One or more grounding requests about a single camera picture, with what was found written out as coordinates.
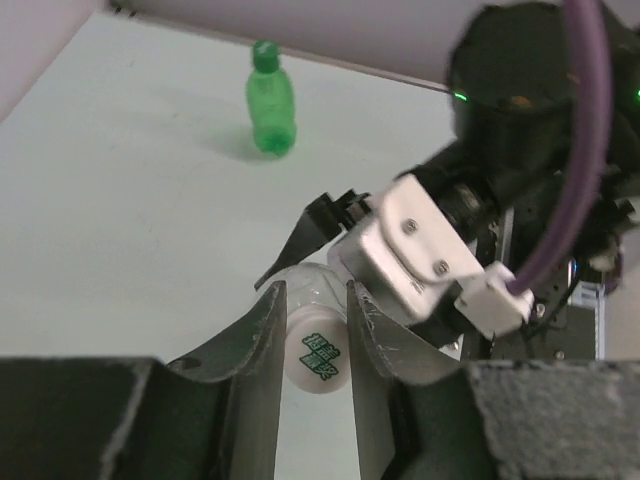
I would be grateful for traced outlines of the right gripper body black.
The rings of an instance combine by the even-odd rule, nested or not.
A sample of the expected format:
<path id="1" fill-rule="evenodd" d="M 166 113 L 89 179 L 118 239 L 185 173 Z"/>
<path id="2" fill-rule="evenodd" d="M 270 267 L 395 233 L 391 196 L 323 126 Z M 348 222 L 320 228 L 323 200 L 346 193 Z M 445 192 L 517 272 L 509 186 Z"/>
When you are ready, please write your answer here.
<path id="1" fill-rule="evenodd" d="M 383 238 L 373 197 L 349 191 L 338 206 L 346 232 L 329 248 L 329 267 L 338 278 L 362 284 L 384 314 L 432 346 L 461 341 L 462 360 L 490 359 L 493 339 L 484 338 L 455 307 L 471 277 L 449 271 L 434 282 L 417 279 Z"/>

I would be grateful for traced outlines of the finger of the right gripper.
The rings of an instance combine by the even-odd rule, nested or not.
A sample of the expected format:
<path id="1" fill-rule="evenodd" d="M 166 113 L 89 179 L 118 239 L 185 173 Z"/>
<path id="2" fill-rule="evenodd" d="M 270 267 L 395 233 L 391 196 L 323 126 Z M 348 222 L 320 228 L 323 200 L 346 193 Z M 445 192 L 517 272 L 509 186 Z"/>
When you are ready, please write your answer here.
<path id="1" fill-rule="evenodd" d="M 333 199 L 324 193 L 302 211 L 280 254 L 265 273 L 256 281 L 254 289 L 276 273 L 297 265 L 333 241 L 345 223 L 343 198 Z"/>

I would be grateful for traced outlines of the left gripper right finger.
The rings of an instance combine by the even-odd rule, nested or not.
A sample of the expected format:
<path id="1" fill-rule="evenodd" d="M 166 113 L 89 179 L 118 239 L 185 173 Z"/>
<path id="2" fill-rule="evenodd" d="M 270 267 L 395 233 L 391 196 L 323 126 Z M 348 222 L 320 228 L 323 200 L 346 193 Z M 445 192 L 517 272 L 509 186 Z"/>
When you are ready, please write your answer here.
<path id="1" fill-rule="evenodd" d="M 635 479 L 635 361 L 459 362 L 347 287 L 364 479 Z"/>

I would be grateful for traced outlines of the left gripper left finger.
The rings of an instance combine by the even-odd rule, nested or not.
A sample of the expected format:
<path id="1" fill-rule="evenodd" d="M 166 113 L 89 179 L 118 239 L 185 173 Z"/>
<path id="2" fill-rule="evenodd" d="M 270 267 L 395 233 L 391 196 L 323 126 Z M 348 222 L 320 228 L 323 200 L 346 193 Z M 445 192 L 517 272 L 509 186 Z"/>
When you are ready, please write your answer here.
<path id="1" fill-rule="evenodd" d="M 198 348 L 153 358 L 5 358 L 5 479 L 270 479 L 286 286 Z"/>

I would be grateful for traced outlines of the clear plastic bottle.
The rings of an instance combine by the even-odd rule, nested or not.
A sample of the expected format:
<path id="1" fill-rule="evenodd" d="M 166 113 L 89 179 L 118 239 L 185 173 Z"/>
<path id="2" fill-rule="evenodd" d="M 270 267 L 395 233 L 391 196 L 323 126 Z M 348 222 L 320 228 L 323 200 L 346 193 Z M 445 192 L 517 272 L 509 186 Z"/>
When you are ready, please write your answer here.
<path id="1" fill-rule="evenodd" d="M 326 265 L 300 263 L 278 272 L 271 281 L 286 283 L 288 315 L 303 307 L 319 305 L 346 316 L 346 286 Z"/>

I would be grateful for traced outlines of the white bottle cap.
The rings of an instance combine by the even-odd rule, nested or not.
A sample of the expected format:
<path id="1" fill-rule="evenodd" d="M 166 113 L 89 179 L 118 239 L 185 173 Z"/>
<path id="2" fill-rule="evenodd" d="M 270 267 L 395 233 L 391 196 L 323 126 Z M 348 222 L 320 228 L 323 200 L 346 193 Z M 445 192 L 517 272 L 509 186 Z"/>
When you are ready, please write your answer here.
<path id="1" fill-rule="evenodd" d="M 340 390 L 350 379 L 345 314 L 309 304 L 287 318 L 284 372 L 300 390 L 323 395 Z"/>

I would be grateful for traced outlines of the green plastic bottle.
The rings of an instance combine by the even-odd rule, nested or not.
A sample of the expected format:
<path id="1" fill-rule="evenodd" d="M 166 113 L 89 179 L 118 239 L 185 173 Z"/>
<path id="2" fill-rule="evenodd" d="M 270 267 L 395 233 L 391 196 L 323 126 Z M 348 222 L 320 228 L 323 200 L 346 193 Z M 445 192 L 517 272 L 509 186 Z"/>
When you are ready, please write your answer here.
<path id="1" fill-rule="evenodd" d="M 271 74 L 252 66 L 245 93 L 255 146 L 268 155 L 286 155 L 296 142 L 297 124 L 293 83 L 281 59 L 280 68 Z"/>

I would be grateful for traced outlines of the green bottle cap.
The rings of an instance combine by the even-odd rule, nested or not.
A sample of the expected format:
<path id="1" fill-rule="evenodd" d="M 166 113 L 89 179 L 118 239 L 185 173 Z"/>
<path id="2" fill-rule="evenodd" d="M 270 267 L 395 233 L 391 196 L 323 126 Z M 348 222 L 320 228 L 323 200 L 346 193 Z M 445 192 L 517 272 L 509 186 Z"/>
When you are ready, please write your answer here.
<path id="1" fill-rule="evenodd" d="M 261 74 L 271 74 L 280 68 L 280 49 L 277 43 L 259 40 L 251 49 L 252 66 Z"/>

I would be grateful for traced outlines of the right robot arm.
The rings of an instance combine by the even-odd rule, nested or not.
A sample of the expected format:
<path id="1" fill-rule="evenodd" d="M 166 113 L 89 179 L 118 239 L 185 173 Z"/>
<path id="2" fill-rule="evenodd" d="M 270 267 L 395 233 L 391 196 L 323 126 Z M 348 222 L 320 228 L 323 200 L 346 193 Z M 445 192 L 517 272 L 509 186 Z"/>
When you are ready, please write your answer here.
<path id="1" fill-rule="evenodd" d="M 562 267 L 575 267 L 573 283 L 615 290 L 639 177 L 631 100 L 639 38 L 609 9 L 602 17 L 615 88 L 604 177 L 585 221 L 555 230 L 541 272 L 518 298 L 508 284 L 549 230 L 568 177 L 578 85 L 560 10 L 538 1 L 488 6 L 469 24 L 449 63 L 454 141 L 378 195 L 319 196 L 264 279 L 327 247 L 340 278 L 361 283 L 437 347 L 460 335 L 490 345 L 515 331 L 533 338 L 554 329 L 573 293 L 560 283 Z"/>

